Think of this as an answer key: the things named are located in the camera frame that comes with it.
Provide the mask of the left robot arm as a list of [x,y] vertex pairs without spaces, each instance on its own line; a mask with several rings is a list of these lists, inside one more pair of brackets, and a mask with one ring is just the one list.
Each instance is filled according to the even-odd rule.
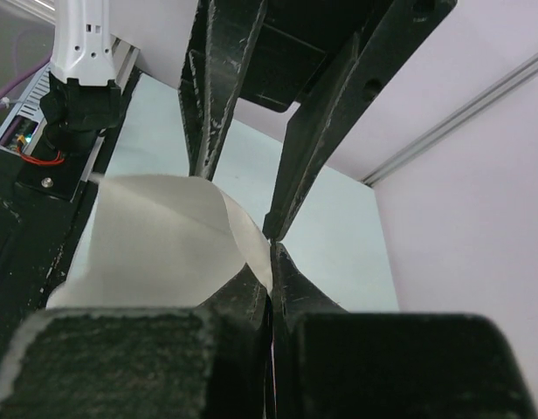
[[[57,1],[50,91],[40,106],[52,148],[81,153],[116,126],[106,1]],[[453,1],[201,1],[178,87],[190,173],[213,178],[237,102],[286,124],[264,235],[283,239],[324,164]]]

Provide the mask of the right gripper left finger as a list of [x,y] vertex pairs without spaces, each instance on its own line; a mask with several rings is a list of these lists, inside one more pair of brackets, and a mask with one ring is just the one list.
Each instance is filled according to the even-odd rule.
[[244,268],[193,308],[33,313],[0,364],[0,418],[261,418],[268,306]]

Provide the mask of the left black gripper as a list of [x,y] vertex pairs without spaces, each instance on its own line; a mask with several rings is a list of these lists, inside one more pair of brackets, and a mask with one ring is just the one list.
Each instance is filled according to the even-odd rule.
[[200,1],[178,87],[189,174],[214,177],[239,96],[277,113],[303,101],[286,126],[263,225],[268,239],[283,239],[330,156],[455,6]]

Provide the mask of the white paper coffee filter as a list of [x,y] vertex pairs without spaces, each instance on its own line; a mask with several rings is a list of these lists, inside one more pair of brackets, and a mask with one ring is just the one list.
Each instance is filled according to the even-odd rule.
[[270,245],[212,182],[174,175],[94,175],[99,186],[87,267],[46,306],[191,307],[244,267],[272,290]]

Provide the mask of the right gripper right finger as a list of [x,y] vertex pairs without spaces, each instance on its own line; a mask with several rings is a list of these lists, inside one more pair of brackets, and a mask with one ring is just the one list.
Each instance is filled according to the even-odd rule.
[[514,353],[488,318],[350,313],[271,247],[277,418],[536,418]]

